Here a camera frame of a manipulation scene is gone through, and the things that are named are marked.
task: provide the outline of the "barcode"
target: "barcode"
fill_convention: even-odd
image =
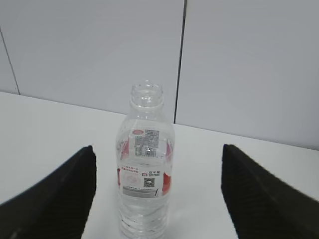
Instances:
[[[137,157],[156,157],[156,148],[135,148],[135,156]]]
[[[144,187],[146,187],[146,188],[155,187],[155,178],[145,178],[144,179]]]
[[[135,147],[148,146],[150,148],[159,147],[159,134],[158,130],[145,130],[145,135],[135,136]]]

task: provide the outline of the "bottle label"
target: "bottle label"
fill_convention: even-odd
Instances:
[[[120,168],[119,186],[123,194],[139,198],[157,198],[162,196],[163,176],[161,167]]]
[[[169,192],[172,144],[168,142],[166,133],[145,128],[133,129],[128,141],[123,142],[119,149],[121,160],[118,162],[118,185],[123,194],[157,198]],[[145,166],[134,166],[130,164],[131,159],[141,160]],[[161,166],[152,166],[152,163],[158,165],[158,162]]]

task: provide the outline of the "white table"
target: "white table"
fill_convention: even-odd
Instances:
[[[115,137],[124,115],[0,93],[0,203],[93,145],[98,186],[83,239],[119,239]],[[174,125],[176,147],[167,239],[237,238],[221,185],[223,144],[234,144],[319,200],[319,152]]]

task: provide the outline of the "clear plastic bottle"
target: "clear plastic bottle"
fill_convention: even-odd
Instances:
[[[124,238],[163,237],[171,185],[174,129],[165,119],[163,90],[150,81],[135,84],[131,112],[117,139],[120,229]]]

